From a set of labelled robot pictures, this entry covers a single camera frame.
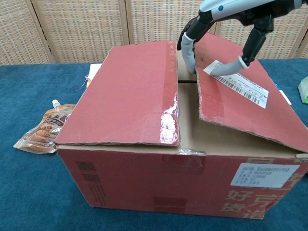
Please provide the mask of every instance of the blue tablecloth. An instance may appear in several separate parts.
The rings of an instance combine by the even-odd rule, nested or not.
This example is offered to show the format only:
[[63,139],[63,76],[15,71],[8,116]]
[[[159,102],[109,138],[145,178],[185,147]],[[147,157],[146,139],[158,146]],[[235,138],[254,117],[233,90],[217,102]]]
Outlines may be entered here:
[[[308,60],[260,60],[308,126],[297,86]],[[68,230],[308,230],[308,177],[264,220],[91,208],[56,154],[31,154],[14,143],[41,120],[51,101],[77,103],[89,64],[0,66],[0,231]]]

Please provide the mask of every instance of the red cardboard box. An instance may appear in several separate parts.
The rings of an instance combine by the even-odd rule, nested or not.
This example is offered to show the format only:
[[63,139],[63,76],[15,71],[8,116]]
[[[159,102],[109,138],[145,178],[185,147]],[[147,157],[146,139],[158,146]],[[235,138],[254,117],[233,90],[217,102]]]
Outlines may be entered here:
[[246,80],[206,73],[241,49],[207,34],[198,83],[178,83],[175,42],[111,49],[56,139],[91,206],[263,219],[283,199],[308,171],[308,130],[258,61]]

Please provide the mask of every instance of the white paper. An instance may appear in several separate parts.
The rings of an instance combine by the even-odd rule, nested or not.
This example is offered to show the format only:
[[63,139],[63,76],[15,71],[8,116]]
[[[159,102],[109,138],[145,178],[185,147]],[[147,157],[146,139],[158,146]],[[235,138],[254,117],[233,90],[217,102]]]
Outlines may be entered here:
[[299,165],[273,165],[241,163],[232,186],[281,188],[298,169]]
[[[212,64],[205,68],[204,71],[210,74],[214,68],[220,65],[222,65],[222,63],[215,60]],[[238,73],[230,76],[212,77],[228,86],[232,90],[236,91],[240,95],[244,96],[245,98],[249,99],[253,103],[259,105],[262,108],[266,108],[269,91],[259,86],[258,84],[252,82],[251,80]]]
[[102,66],[102,64],[91,64],[89,76],[87,78],[92,81],[93,78],[95,77],[96,73],[98,72],[98,70],[101,68],[101,66]]

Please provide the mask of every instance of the open box flap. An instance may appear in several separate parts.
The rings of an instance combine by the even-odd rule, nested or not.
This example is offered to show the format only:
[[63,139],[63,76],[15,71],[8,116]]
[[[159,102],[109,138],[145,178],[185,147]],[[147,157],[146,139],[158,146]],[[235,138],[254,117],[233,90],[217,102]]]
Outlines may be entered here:
[[242,52],[241,46],[210,33],[196,43],[200,119],[245,131],[308,153],[306,126],[258,60],[252,62],[249,69],[241,71],[240,74],[268,91],[264,108],[244,97],[233,85],[228,86],[228,83],[224,84],[204,71],[215,60],[223,64],[233,62]]
[[178,146],[175,42],[113,47],[57,144]]

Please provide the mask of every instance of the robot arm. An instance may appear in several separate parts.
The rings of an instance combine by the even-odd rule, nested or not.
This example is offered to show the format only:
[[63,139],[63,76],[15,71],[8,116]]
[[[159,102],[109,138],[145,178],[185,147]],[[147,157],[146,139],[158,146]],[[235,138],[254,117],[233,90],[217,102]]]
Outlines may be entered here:
[[177,49],[188,70],[195,73],[194,44],[215,22],[237,19],[243,26],[254,25],[243,49],[243,54],[233,63],[221,65],[212,71],[214,76],[238,73],[249,68],[262,48],[266,35],[274,30],[274,18],[287,15],[300,8],[308,0],[205,0],[197,17],[189,21],[181,32]]

